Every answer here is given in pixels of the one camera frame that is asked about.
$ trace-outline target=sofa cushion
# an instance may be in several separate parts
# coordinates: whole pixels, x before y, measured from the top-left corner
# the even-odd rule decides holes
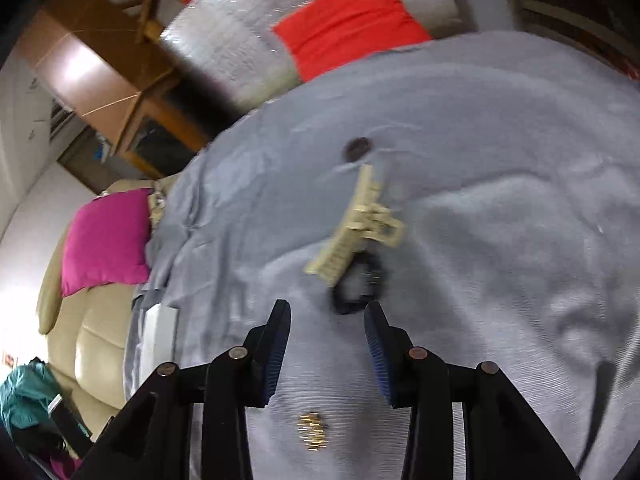
[[[71,410],[76,412],[76,416],[80,416],[84,425],[91,432],[92,440],[95,441],[109,418],[117,415],[118,410],[93,398],[75,380],[53,366],[49,365],[49,369],[60,384],[65,402]]]
[[[87,290],[89,307],[76,343],[74,375],[96,399],[124,406],[122,362],[131,320],[133,286],[112,284]]]
[[[60,303],[62,301],[62,282],[60,275],[62,272],[62,253],[65,248],[66,229],[60,237],[56,249],[49,261],[49,266],[44,273],[36,312],[38,314],[38,331],[44,335],[56,324]]]
[[[67,296],[60,303],[56,323],[47,335],[47,361],[72,379],[76,378],[76,341],[88,307],[86,289]]]

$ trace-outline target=teal fabric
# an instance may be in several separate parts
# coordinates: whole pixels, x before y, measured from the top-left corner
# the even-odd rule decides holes
[[[11,435],[12,428],[41,424],[54,429],[47,407],[60,393],[60,386],[43,362],[32,361],[9,373],[0,384],[0,416]]]

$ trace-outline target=white wall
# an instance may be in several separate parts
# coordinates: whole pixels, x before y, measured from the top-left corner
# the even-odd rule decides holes
[[[35,317],[40,283],[60,235],[93,197],[53,164],[22,200],[0,240],[0,348],[20,360],[47,358]]]
[[[0,70],[0,236],[48,164],[52,98],[12,53]]]

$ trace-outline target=gray blanket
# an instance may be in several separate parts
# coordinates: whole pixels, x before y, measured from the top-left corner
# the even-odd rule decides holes
[[[513,32],[379,54],[291,91],[224,132],[172,190],[134,307],[129,393],[140,313],[158,298],[180,311],[181,367],[240,344],[285,298],[278,390],[247,414],[255,478],[399,478],[408,412],[378,391],[362,314],[333,314],[324,284],[303,273],[366,162],[408,227],[397,249],[377,247],[390,323],[447,362],[496,361],[574,465],[606,400],[596,370],[614,364],[582,470],[613,478],[640,438],[639,126],[640,96],[623,76]],[[374,149],[347,164],[342,150],[359,136]],[[309,410],[329,424],[319,452],[296,430]],[[454,421],[461,479],[458,406]]]

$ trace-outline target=magenta pillow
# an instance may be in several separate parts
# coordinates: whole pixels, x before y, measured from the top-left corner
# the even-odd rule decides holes
[[[107,283],[145,283],[149,189],[97,198],[76,213],[62,255],[62,296]]]

